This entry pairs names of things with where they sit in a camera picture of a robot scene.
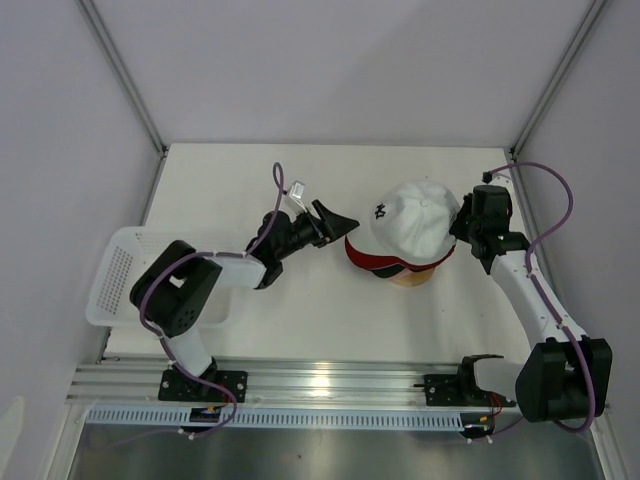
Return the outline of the red cap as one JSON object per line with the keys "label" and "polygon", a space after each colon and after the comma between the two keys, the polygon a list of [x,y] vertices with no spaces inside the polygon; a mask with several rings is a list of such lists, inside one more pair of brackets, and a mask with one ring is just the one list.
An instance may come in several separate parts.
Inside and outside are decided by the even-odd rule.
{"label": "red cap", "polygon": [[402,260],[397,256],[374,255],[361,252],[352,245],[348,238],[344,240],[344,246],[346,255],[351,263],[360,269],[368,271],[380,270],[395,265],[401,265],[402,267],[411,270],[428,270],[435,268],[446,261],[455,250],[455,247],[451,247],[446,254],[435,261],[420,261],[419,263],[409,263],[408,261]]}

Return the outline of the dark green cap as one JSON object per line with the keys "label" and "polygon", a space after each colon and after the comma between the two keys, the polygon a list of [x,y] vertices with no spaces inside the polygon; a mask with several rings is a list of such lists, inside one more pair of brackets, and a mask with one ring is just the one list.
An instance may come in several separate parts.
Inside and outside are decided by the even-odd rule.
{"label": "dark green cap", "polygon": [[371,273],[381,279],[391,279],[402,274],[405,270],[406,268],[403,265],[396,264],[372,270]]}

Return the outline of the white cap black logo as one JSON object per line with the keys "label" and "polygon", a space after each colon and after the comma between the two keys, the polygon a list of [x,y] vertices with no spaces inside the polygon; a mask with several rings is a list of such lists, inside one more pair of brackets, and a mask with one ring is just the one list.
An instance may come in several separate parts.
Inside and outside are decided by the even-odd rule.
{"label": "white cap black logo", "polygon": [[415,266],[435,264],[456,245],[450,228],[459,210],[445,185],[428,179],[403,182],[367,208],[347,240],[359,254],[395,257]]}

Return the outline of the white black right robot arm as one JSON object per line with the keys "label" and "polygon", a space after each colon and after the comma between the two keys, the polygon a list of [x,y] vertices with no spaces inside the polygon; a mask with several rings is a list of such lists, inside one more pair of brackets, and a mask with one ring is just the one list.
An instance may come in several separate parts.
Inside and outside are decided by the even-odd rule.
{"label": "white black right robot arm", "polygon": [[562,428],[581,420],[590,427],[602,414],[613,353],[604,339],[580,327],[540,273],[524,234],[510,228],[509,191],[478,185],[464,198],[451,228],[500,287],[524,328],[531,351],[524,364],[498,354],[466,357],[456,379],[457,395],[477,404],[490,393],[516,402],[531,423],[554,422]]}

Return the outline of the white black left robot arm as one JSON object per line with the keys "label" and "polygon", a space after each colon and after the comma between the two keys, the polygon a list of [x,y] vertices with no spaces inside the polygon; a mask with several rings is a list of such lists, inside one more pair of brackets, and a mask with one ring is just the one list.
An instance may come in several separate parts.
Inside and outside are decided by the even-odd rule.
{"label": "white black left robot arm", "polygon": [[286,258],[308,245],[323,248],[359,226],[318,200],[312,207],[294,218],[282,211],[267,213],[244,253],[198,251],[175,240],[134,283],[129,301],[143,328],[158,338],[192,399],[205,400],[216,388],[217,365],[196,326],[214,290],[263,290],[283,273]]}

